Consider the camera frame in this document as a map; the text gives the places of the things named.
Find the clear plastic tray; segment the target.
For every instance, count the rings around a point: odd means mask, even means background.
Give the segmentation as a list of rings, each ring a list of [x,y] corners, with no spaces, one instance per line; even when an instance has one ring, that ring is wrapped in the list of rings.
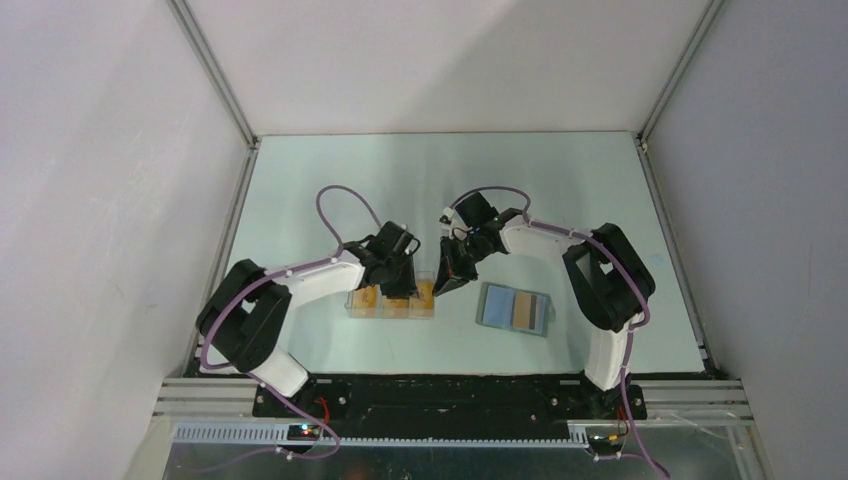
[[[345,308],[352,318],[433,318],[435,297],[432,290],[435,274],[430,271],[417,271],[415,281],[417,293],[410,298],[389,298],[381,293],[378,286],[369,286],[350,292]]]

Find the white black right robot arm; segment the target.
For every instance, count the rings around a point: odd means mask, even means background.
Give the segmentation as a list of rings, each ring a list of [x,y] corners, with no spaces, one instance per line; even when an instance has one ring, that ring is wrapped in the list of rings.
[[[589,232],[533,218],[527,208],[498,211],[473,189],[446,207],[439,222],[440,262],[432,293],[440,296],[478,278],[477,265],[496,253],[523,255],[565,269],[580,311],[591,323],[581,392],[585,411],[606,418],[622,403],[633,334],[650,320],[655,281],[615,224]]]

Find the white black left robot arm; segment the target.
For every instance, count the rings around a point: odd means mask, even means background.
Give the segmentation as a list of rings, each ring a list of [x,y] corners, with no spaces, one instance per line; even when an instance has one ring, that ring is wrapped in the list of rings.
[[[413,256],[421,242],[403,226],[388,221],[374,235],[346,242],[331,256],[269,272],[250,259],[225,275],[195,322],[206,351],[275,390],[278,404],[304,416],[316,403],[308,371],[283,347],[287,314],[337,293],[376,286],[395,299],[418,292]]]

